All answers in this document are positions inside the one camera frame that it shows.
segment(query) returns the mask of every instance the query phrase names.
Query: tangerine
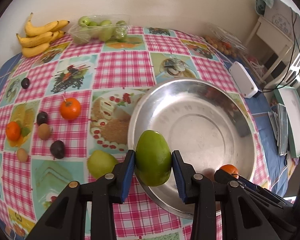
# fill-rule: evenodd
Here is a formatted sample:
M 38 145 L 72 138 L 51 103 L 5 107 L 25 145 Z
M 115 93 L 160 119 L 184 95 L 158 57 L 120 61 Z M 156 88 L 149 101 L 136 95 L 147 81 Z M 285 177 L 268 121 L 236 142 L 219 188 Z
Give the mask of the tangerine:
M 64 119 L 74 120 L 81 113 L 81 104 L 75 98 L 65 99 L 60 106 L 60 113 Z
M 10 122 L 6 127 L 6 135 L 10 141 L 17 141 L 21 134 L 21 128 L 17 122 Z
M 221 170 L 224 170 L 225 172 L 231 174 L 232 176 L 234 176 L 235 178 L 239 178 L 239 176 L 237 174 L 239 174 L 238 169 L 233 166 L 232 164 L 226 164 L 220 167 Z

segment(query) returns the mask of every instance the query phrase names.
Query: metal bowl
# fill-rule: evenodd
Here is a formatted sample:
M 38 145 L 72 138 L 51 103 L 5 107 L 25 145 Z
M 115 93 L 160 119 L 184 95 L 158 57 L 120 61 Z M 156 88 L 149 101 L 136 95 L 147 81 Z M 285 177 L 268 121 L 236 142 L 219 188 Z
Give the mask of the metal bowl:
M 209 83 L 181 78 L 150 89 L 131 116 L 129 149 L 136 149 L 145 130 L 161 133 L 171 151 L 179 150 L 184 162 L 211 180 L 215 171 L 228 163 L 252 180 L 256 152 L 249 125 L 236 103 Z M 193 218 L 194 205 L 185 205 L 179 198 L 173 171 L 158 187 L 148 187 L 138 180 L 160 207 L 179 217 Z

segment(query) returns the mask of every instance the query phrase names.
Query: fruit stem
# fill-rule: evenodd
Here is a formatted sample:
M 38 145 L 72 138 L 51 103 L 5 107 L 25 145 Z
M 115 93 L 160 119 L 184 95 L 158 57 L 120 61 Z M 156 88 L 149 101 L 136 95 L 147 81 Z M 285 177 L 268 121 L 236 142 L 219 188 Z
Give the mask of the fruit stem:
M 32 16 L 33 16 L 33 13 L 30 13 L 30 16 L 28 17 L 28 22 L 31 21 Z

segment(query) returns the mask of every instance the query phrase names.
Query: banana bunch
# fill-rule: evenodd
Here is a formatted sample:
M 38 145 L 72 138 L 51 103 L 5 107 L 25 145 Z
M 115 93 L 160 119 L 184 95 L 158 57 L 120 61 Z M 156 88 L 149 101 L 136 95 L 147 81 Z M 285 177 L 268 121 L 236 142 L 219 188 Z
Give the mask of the banana bunch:
M 66 32 L 61 29 L 69 24 L 67 20 L 50 22 L 41 27 L 34 27 L 31 23 L 33 13 L 30 14 L 26 25 L 26 37 L 22 38 L 17 33 L 17 38 L 22 46 L 22 55 L 25 57 L 33 57 L 46 51 L 51 42 L 60 39 Z

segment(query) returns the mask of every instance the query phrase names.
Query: cable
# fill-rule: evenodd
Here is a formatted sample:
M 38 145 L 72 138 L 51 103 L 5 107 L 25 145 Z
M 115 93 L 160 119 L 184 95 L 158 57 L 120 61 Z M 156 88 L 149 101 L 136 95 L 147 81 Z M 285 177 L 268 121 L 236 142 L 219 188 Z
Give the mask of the cable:
M 297 46 L 298 46 L 299 53 L 300 53 L 299 44 L 298 44 L 298 41 L 297 41 L 297 38 L 296 38 L 296 33 L 295 33 L 295 31 L 294 31 L 294 25 L 295 25 L 295 22 L 296 22 L 296 20 L 297 20 L 297 13 L 295 13 L 295 14 L 296 14 L 296 17 L 295 17 L 295 19 L 294 19 L 294 21 L 293 21 L 293 11 L 292 11 L 292 8 L 291 8 L 291 7 L 290 7 L 290 9 L 291 9 L 291 21 L 292 21 L 292 31 L 293 31 L 293 40 L 294 40 L 294 43 L 293 43 L 293 49 L 292 49 L 291 58 L 290 58 L 290 62 L 289 62 L 289 67 L 288 67 L 288 69 L 287 69 L 286 74 L 284 75 L 284 77 L 282 78 L 282 80 L 279 82 L 279 84 L 277 84 L 277 86 L 276 86 L 274 89 L 268 89 L 268 88 L 263 89 L 263 90 L 268 90 L 268 91 L 263 91 L 263 93 L 272 92 L 272 91 L 274 91 L 274 90 L 276 90 L 276 89 L 280 89 L 280 88 L 286 87 L 286 86 L 290 85 L 290 84 L 294 81 L 294 79 L 292 79 L 291 82 L 285 84 L 285 85 L 282 86 L 282 87 L 279 87 L 279 86 L 281 85 L 281 83 L 284 81 L 284 79 L 286 78 L 286 76 L 288 75 L 288 73 L 289 73 L 290 66 L 291 66 L 291 62 L 292 62 L 292 58 L 293 58 L 293 54 L 294 54 L 294 48 L 295 48 L 296 42 L 297 42 Z
M 296 39 L 296 42 L 297 42 L 297 46 L 298 46 L 298 50 L 299 50 L 299 55 L 300 55 L 300 48 L 299 48 L 299 44 L 298 44 L 297 39 Z M 294 81 L 295 81 L 295 79 L 293 78 L 291 81 L 289 81 L 289 82 L 288 82 L 287 84 L 285 84 L 284 86 L 279 87 L 279 88 L 275 88 L 275 89 L 273 89 L 273 90 L 280 89 L 280 88 L 284 88 L 284 87 L 290 85 L 290 84 L 291 84 L 292 82 L 294 82 Z

